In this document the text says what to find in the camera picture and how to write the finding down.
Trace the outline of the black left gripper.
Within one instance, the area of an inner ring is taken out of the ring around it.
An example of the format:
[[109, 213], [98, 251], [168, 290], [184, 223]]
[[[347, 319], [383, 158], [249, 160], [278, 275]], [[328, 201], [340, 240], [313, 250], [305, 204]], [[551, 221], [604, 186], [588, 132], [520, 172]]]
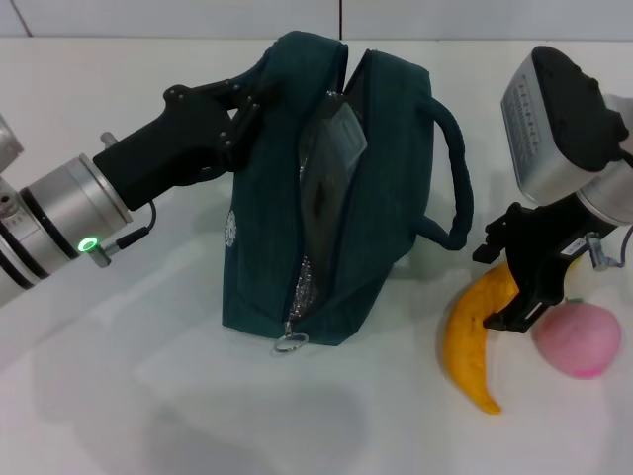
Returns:
[[174, 186], [216, 179], [243, 169], [262, 128], [262, 106], [242, 107], [251, 88], [232, 79], [163, 94], [159, 117], [107, 147], [93, 163], [129, 209]]

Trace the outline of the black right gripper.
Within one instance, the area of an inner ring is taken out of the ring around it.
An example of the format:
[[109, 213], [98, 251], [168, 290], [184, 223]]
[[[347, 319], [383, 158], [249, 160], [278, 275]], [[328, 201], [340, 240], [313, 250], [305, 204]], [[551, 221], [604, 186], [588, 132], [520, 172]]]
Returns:
[[526, 333], [550, 307], [559, 304], [567, 268], [586, 250], [585, 235], [592, 224], [592, 214], [577, 196], [570, 195], [535, 209], [514, 203], [486, 225], [485, 242], [475, 249], [472, 259], [493, 263], [507, 242], [507, 263], [519, 293], [485, 318], [483, 326]]

